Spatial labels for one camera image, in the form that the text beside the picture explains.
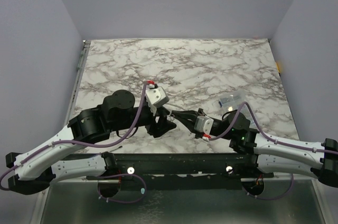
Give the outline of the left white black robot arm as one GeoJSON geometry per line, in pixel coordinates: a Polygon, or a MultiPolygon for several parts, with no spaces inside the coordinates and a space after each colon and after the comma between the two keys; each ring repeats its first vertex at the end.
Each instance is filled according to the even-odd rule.
{"type": "Polygon", "coordinates": [[[15,174],[8,178],[7,189],[31,195],[51,184],[81,176],[111,179],[117,167],[111,154],[99,153],[89,158],[68,157],[86,147],[108,148],[146,127],[153,137],[160,137],[176,127],[169,122],[163,105],[169,97],[162,87],[144,88],[140,104],[127,90],[117,90],[95,108],[83,110],[55,136],[26,153],[9,153],[6,166],[15,174]]]}

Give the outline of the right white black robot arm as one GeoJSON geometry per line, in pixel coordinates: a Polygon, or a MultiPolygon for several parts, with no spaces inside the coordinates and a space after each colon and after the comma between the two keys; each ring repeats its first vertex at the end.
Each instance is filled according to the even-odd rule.
{"type": "Polygon", "coordinates": [[[258,173],[301,174],[317,179],[324,185],[337,187],[337,141],[305,142],[277,137],[251,128],[250,120],[237,110],[226,112],[221,120],[207,116],[202,110],[173,111],[171,116],[196,137],[210,141],[229,140],[237,153],[255,155],[243,163],[246,176],[258,173]]]}

